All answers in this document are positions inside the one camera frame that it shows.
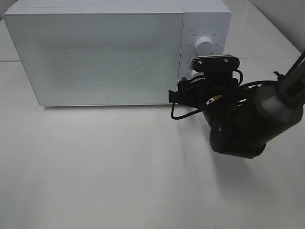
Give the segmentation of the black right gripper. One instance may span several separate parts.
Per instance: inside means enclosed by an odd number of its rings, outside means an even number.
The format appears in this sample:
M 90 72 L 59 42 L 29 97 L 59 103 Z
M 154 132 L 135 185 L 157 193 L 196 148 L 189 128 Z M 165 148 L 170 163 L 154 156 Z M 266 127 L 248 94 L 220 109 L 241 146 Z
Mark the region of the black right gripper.
M 178 91 L 168 91 L 169 103 L 188 104 L 189 107 L 199 109 L 206 106 L 212 97 L 237 86 L 238 80 L 233 77 L 233 72 L 204 73 L 190 80 L 184 77 L 178 82 Z

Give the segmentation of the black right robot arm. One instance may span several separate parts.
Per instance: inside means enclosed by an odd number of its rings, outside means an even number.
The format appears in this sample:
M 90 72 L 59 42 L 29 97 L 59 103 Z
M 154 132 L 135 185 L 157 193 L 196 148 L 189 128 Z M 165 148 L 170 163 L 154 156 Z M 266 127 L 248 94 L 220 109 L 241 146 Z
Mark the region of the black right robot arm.
M 243 158 L 259 156 L 268 141 L 299 123 L 305 104 L 305 57 L 301 55 L 275 81 L 243 83 L 235 78 L 240 60 L 232 55 L 197 56 L 190 68 L 198 73 L 182 78 L 169 102 L 202 113 L 210 127 L 211 149 Z

